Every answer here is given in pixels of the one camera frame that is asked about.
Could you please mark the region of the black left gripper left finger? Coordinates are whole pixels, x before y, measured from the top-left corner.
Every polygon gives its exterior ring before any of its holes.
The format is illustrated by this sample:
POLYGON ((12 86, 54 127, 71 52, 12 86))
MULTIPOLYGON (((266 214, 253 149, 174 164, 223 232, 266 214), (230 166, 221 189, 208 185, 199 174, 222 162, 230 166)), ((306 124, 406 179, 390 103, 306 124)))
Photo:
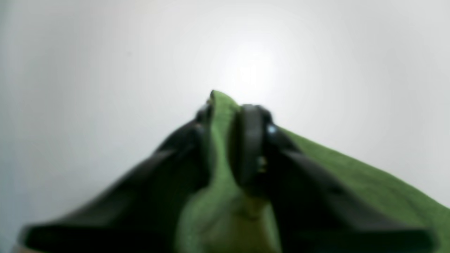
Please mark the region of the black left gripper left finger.
POLYGON ((27 225, 21 246, 44 253, 173 253, 180 214, 210 180, 212 106, 81 208, 27 225))

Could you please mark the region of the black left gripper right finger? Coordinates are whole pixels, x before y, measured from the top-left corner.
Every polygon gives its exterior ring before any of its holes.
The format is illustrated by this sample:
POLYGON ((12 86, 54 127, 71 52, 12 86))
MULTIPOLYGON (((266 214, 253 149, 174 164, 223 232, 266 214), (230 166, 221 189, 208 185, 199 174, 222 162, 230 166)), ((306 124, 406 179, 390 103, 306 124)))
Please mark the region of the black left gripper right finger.
POLYGON ((269 200, 284 253, 434 253, 432 229, 376 210, 309 158, 260 105, 242 105, 230 130, 237 185, 269 200))

